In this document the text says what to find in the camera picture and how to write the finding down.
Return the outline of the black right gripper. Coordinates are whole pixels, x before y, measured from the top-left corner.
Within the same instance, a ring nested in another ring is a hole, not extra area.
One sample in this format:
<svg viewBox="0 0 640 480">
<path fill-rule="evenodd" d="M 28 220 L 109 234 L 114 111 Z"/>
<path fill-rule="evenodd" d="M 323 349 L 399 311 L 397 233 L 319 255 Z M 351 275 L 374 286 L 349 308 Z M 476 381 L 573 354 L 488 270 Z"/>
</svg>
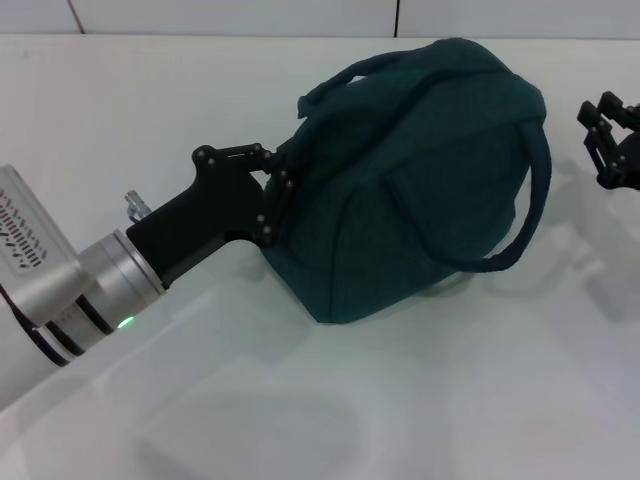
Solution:
<svg viewBox="0 0 640 480">
<path fill-rule="evenodd" d="M 598 174 L 601 186 L 608 190 L 629 188 L 639 190 L 639 129 L 638 105 L 624 105 L 611 91 L 604 92 L 594 105 L 584 101 L 577 115 L 586 128 L 584 146 Z M 634 133 L 617 144 L 609 120 Z"/>
</svg>

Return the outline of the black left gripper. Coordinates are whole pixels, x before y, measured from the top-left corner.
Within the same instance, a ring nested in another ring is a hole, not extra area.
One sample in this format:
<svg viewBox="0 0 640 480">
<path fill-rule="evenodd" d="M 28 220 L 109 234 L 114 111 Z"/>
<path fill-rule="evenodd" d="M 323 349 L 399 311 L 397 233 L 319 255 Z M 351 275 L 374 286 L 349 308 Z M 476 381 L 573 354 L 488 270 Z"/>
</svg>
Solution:
<svg viewBox="0 0 640 480">
<path fill-rule="evenodd" d="M 165 288 L 231 241 L 276 244 L 294 190 L 294 177 L 275 171 L 289 146 L 203 145 L 193 152 L 193 183 L 126 230 Z M 257 171 L 272 173 L 264 190 Z"/>
</svg>

